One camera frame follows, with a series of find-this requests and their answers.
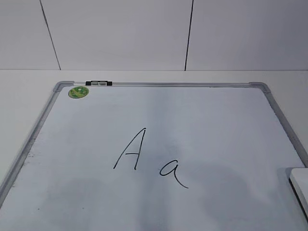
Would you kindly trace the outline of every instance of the whiteboard surface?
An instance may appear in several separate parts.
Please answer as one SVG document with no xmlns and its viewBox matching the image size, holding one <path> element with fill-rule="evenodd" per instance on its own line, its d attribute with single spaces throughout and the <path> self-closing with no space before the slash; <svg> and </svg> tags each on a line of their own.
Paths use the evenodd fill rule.
<svg viewBox="0 0 308 231">
<path fill-rule="evenodd" d="M 90 87 L 78 100 L 69 90 L 0 209 L 1 230 L 308 228 L 287 175 L 304 165 L 259 89 Z M 137 170 L 136 155 L 113 169 L 142 128 Z M 159 174 L 175 159 L 188 189 Z"/>
</svg>

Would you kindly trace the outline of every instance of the green magnet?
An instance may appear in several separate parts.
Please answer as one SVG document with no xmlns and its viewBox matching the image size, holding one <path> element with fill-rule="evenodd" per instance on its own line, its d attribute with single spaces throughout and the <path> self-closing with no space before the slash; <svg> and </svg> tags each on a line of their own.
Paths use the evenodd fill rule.
<svg viewBox="0 0 308 231">
<path fill-rule="evenodd" d="M 80 99 L 85 97 L 89 93 L 89 89 L 83 86 L 72 88 L 68 92 L 68 96 L 73 99 Z"/>
</svg>

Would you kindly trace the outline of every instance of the black marker writing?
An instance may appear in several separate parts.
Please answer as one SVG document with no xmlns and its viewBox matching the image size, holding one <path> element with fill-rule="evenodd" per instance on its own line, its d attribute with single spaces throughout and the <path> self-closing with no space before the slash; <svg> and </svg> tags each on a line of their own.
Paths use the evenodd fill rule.
<svg viewBox="0 0 308 231">
<path fill-rule="evenodd" d="M 115 169 L 117 163 L 119 163 L 119 160 L 121 159 L 121 157 L 122 157 L 122 155 L 124 154 L 124 152 L 126 151 L 126 149 L 130 146 L 130 144 L 134 141 L 134 139 L 135 139 L 140 133 L 143 132 L 142 139 L 141 139 L 140 146 L 139 146 L 139 152 L 138 152 L 138 153 L 126 153 L 126 155 L 130 155 L 130 154 L 136 154 L 136 155 L 138 155 L 137 160 L 136 160 L 136 164 L 135 164 L 135 167 L 134 167 L 134 169 L 136 170 L 136 167 L 137 167 L 137 164 L 138 164 L 138 160 L 139 160 L 139 156 L 140 156 L 141 147 L 142 147 L 142 142 L 143 142 L 143 138 L 144 138 L 144 134 L 145 134 L 145 130 L 146 130 L 146 128 L 141 129 L 141 131 L 138 132 L 137 135 L 129 142 L 129 144 L 126 146 L 126 148 L 125 148 L 124 151 L 121 153 L 121 155 L 120 155 L 120 157 L 118 158 L 118 160 L 116 161 L 115 166 L 114 166 L 114 169 Z"/>
<path fill-rule="evenodd" d="M 166 176 L 166 175 L 168 175 L 168 174 L 170 174 L 171 172 L 173 172 L 173 175 L 174 175 L 174 177 L 175 177 L 175 179 L 177 180 L 177 182 L 181 185 L 181 186 L 183 186 L 184 188 L 188 188 L 188 187 L 186 187 L 185 185 L 183 185 L 180 181 L 179 181 L 179 179 L 178 179 L 178 177 L 177 177 L 177 173 L 176 173 L 176 171 L 177 171 L 177 169 L 178 169 L 178 164 L 171 170 L 171 171 L 169 171 L 169 172 L 167 172 L 166 174 L 162 174 L 162 171 L 164 170 L 164 168 L 165 167 L 167 167 L 168 165 L 170 165 L 171 163 L 173 163 L 173 162 L 178 162 L 177 160 L 172 160 L 172 161 L 170 161 L 169 163 L 167 163 L 167 164 L 165 164 L 165 166 L 163 166 L 163 168 L 159 171 L 159 174 L 161 175 L 161 176 Z"/>
</svg>

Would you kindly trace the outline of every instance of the white wall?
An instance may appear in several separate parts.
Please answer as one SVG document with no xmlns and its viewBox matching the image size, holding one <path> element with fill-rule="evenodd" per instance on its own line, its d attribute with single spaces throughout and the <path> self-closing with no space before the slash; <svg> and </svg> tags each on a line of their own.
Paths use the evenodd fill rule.
<svg viewBox="0 0 308 231">
<path fill-rule="evenodd" d="M 58 68 L 39 0 L 1 0 L 0 69 Z"/>
<path fill-rule="evenodd" d="M 194 0 L 187 70 L 307 70 L 307 0 Z"/>
<path fill-rule="evenodd" d="M 190 0 L 43 0 L 63 70 L 184 70 Z"/>
</svg>

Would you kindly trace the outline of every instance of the table surface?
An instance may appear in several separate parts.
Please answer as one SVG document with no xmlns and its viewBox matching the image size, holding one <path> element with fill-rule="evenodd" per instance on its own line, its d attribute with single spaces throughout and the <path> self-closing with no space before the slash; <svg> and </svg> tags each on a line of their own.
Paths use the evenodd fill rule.
<svg viewBox="0 0 308 231">
<path fill-rule="evenodd" d="M 62 80 L 114 82 L 264 82 L 308 150 L 308 71 L 0 70 L 0 181 L 26 141 L 54 85 Z"/>
</svg>

